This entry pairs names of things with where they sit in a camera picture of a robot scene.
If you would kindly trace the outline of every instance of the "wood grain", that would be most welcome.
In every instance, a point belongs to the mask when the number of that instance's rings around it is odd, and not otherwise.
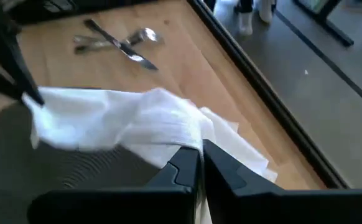
[[[118,39],[140,27],[164,36],[162,45],[136,48],[158,68],[148,71],[118,50],[73,53],[75,34],[93,35],[83,19],[95,19]],[[187,2],[159,1],[24,27],[19,43],[38,85],[122,91],[163,87],[239,123],[239,133],[269,160],[285,189],[324,185]],[[0,110],[12,101],[0,96]]]

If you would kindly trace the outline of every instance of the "white sneaker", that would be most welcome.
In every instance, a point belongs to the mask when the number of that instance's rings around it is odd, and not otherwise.
[[[274,0],[260,0],[259,14],[262,21],[271,23],[272,21],[272,3]]]
[[[243,35],[251,35],[253,33],[252,19],[253,12],[239,14],[239,33]]]

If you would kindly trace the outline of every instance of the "metal utensil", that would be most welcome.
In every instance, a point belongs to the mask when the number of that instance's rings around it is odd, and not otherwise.
[[[139,62],[144,67],[151,69],[151,70],[157,70],[157,67],[152,64],[150,61],[145,59],[143,56],[139,55],[137,52],[135,52],[133,49],[128,46],[128,44],[124,44],[122,42],[119,42],[116,40],[113,36],[108,34],[105,30],[103,30],[95,21],[92,19],[87,19],[84,21],[84,25],[89,28],[92,31],[100,33],[108,42],[116,46],[118,49],[120,49],[125,55],[127,55],[128,58],[135,62]]]
[[[75,54],[83,54],[89,51],[107,49],[113,47],[113,45],[105,39],[96,37],[88,37],[84,35],[75,35],[73,38],[74,43],[79,44],[75,47]],[[141,28],[133,32],[127,38],[121,42],[128,44],[130,47],[143,43],[145,41],[151,41],[155,43],[163,42],[163,38],[150,28]]]

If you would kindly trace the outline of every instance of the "table surface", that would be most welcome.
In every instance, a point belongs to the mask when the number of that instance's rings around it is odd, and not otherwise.
[[[163,35],[162,45],[136,51],[158,68],[153,72],[118,50],[75,55],[75,34],[92,35],[82,21],[93,18],[118,39],[139,27]],[[239,123],[239,134],[263,153],[285,189],[324,189],[297,146],[227,56],[208,28],[183,0],[158,1],[23,27],[22,53],[38,85],[122,91],[163,87],[197,106],[207,106]],[[0,95],[0,110],[14,103]]]

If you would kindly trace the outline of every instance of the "gray floor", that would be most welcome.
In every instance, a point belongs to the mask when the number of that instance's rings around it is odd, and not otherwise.
[[[337,9],[332,15],[334,23],[356,42],[344,49],[291,2],[279,2],[278,10],[362,88],[362,15],[353,14],[347,24],[344,11]],[[256,14],[253,35],[239,36],[235,4],[218,1],[215,16],[254,60],[333,167],[351,187],[362,188],[362,98],[279,18],[266,26]]]

